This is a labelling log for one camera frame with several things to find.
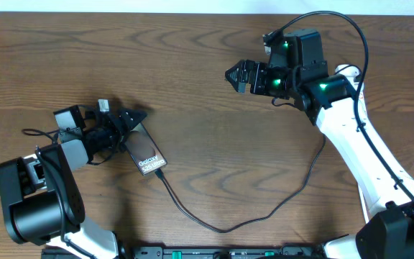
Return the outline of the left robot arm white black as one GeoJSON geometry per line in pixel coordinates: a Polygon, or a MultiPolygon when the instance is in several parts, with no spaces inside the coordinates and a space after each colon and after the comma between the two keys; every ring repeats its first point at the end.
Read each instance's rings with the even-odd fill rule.
{"type": "Polygon", "coordinates": [[[42,247],[42,258],[133,258],[113,231],[86,216],[73,171],[96,153],[124,149],[128,134],[147,116],[135,109],[112,114],[105,100],[95,109],[75,105],[54,113],[51,143],[33,154],[0,163],[4,225],[18,243],[42,247]]]}

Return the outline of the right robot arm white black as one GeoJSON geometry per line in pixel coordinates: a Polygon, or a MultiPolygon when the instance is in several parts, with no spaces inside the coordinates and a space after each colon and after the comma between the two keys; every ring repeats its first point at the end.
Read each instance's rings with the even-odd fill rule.
{"type": "Polygon", "coordinates": [[[266,63],[240,60],[225,72],[238,92],[292,99],[333,143],[362,190],[369,221],[355,235],[326,242],[328,258],[414,258],[414,179],[370,123],[356,68],[328,72],[320,34],[279,34],[266,63]]]}

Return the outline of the white power strip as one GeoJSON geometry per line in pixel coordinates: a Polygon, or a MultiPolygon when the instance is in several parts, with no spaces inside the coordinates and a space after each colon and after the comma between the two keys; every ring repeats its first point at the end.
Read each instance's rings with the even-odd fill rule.
{"type": "Polygon", "coordinates": [[[349,86],[347,87],[347,97],[341,97],[340,100],[332,101],[331,103],[335,107],[343,107],[353,112],[354,99],[359,87],[362,72],[355,65],[341,64],[336,67],[335,74],[343,75],[349,82],[349,86]]]}

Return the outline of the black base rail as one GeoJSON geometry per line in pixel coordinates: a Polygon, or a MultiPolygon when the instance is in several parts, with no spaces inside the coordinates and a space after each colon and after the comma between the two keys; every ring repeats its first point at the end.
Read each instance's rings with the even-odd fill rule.
{"type": "Polygon", "coordinates": [[[310,247],[272,248],[163,248],[135,247],[135,259],[251,259],[251,258],[325,258],[310,247]]]}

